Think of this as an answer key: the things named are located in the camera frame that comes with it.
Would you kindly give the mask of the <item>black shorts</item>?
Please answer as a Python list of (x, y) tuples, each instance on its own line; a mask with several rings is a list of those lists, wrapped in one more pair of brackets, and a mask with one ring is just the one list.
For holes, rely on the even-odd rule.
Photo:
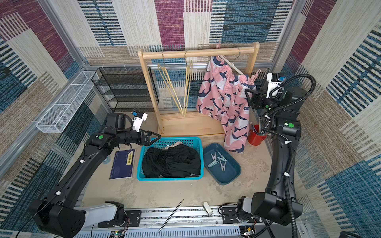
[(190, 178), (201, 175), (199, 153), (186, 145), (168, 150), (151, 147), (142, 160), (146, 178)]

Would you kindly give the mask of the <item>white clothespin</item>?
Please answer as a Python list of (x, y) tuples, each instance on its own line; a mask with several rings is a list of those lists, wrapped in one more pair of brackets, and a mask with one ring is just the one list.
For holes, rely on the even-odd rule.
[(224, 162), (224, 161), (220, 161), (220, 166), (221, 166), (221, 170), (222, 170), (222, 172), (225, 172), (225, 169), (226, 169), (226, 162)]
[(217, 151), (215, 150), (213, 153), (211, 153), (213, 161), (217, 160)]

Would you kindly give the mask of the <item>mint clothespin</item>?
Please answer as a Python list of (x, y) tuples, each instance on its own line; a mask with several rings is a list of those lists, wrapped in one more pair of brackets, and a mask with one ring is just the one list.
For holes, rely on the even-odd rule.
[(215, 165), (217, 165), (217, 164), (220, 164), (220, 163), (221, 163), (220, 160), (215, 160), (215, 161), (211, 162), (211, 163), (208, 165), (208, 167), (209, 167), (209, 168), (212, 168), (213, 166), (215, 166)]
[(219, 157), (218, 157), (219, 160), (224, 161), (224, 162), (227, 161), (227, 159), (220, 152), (218, 152), (218, 154), (219, 154)]

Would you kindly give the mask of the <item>yellow hanger of black shorts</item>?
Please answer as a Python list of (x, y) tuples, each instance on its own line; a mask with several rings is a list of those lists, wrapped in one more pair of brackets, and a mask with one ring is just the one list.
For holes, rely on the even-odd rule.
[(186, 62), (186, 74), (185, 74), (185, 90), (184, 90), (184, 102), (183, 102), (183, 117), (186, 116), (187, 109), (188, 109), (188, 101), (189, 101), (189, 95), (190, 95), (190, 86), (191, 86), (191, 80), (192, 80), (192, 74), (193, 74), (193, 62), (192, 60), (190, 63), (187, 62), (187, 51), (185, 51), (184, 54), (185, 62)]

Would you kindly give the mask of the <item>yellow hanger of beige shorts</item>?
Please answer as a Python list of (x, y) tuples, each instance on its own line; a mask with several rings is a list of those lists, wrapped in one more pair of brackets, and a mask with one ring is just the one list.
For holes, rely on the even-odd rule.
[(161, 52), (161, 53), (162, 53), (162, 58), (163, 58), (163, 64), (158, 64), (157, 65), (158, 71), (159, 71), (160, 76), (163, 79), (164, 84), (167, 87), (167, 89), (168, 89), (172, 99), (175, 101), (175, 104), (176, 104), (176, 107), (179, 110), (179, 113), (183, 116), (184, 115), (183, 107), (181, 106), (180, 100), (179, 100), (178, 95), (177, 95), (177, 93), (175, 91), (175, 88), (174, 88), (174, 86), (172, 84), (172, 81), (171, 81), (170, 75), (168, 73), (168, 70), (167, 70), (167, 68), (165, 66), (165, 58), (164, 58), (163, 52)]

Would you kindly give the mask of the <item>beige shorts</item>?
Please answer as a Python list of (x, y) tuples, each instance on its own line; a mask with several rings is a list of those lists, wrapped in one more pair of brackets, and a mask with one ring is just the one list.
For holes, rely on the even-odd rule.
[(170, 148), (173, 148), (173, 147), (176, 147), (178, 145), (182, 145), (182, 142), (181, 141), (177, 141), (176, 143), (172, 144), (172, 145), (167, 145), (164, 150), (168, 150)]

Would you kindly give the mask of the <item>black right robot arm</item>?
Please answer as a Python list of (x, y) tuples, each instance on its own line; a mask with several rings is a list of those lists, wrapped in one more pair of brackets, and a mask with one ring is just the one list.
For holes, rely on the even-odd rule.
[(294, 187), (296, 150), (302, 132), (298, 116), (315, 87), (315, 78), (307, 73), (289, 79), (281, 73), (269, 73), (267, 90), (245, 91), (249, 106), (254, 111), (262, 111), (259, 133), (271, 137), (272, 162), (265, 191), (254, 193), (252, 198), (241, 197), (236, 214), (242, 221), (262, 218), (271, 237), (274, 234), (270, 222), (290, 225), (292, 236), (298, 237), (296, 219), (303, 213), (303, 205), (297, 202)]

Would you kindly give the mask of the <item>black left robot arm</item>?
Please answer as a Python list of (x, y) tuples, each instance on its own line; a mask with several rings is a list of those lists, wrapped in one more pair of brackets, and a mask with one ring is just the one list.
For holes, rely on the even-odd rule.
[(37, 227), (63, 238), (75, 237), (82, 228), (102, 222), (124, 224), (124, 206), (117, 202), (105, 202), (99, 206), (76, 209), (82, 190), (99, 165), (121, 144), (151, 146), (161, 135), (140, 128), (140, 111), (107, 115), (106, 124), (85, 143), (74, 165), (56, 186), (41, 200), (34, 200), (28, 210)]

